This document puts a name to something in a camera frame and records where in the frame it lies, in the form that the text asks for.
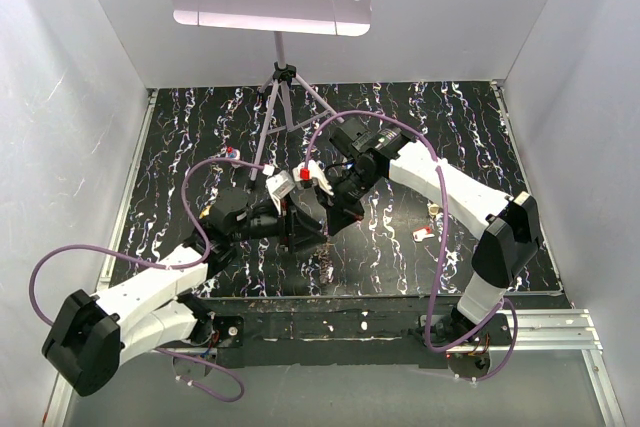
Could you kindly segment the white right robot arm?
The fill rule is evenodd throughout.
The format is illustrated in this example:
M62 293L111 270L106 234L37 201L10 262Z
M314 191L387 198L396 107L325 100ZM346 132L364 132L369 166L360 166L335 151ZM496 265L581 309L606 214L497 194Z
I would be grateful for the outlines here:
M542 244L536 200L527 192L512 197L490 188L445 160L398 127L369 130L351 117L330 134L347 161L327 177L331 190L317 192L327 213L328 232L337 234L364 215L362 197L382 178L429 200L445 197L443 210L477 239L473 275L451 313L454 336L475 344L489 331L487 316Z

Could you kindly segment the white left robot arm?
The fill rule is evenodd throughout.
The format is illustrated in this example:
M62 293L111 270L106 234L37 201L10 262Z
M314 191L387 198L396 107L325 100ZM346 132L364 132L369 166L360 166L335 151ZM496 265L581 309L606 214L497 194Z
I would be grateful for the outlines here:
M238 256L242 241L273 238L288 252L325 241L322 224L290 196L255 205L239 188L223 190L199 226L163 259L163 268L93 295L82 289L63 302L42 347L43 356L81 397L103 388L129 360L172 342L205 345L214 313L196 287Z

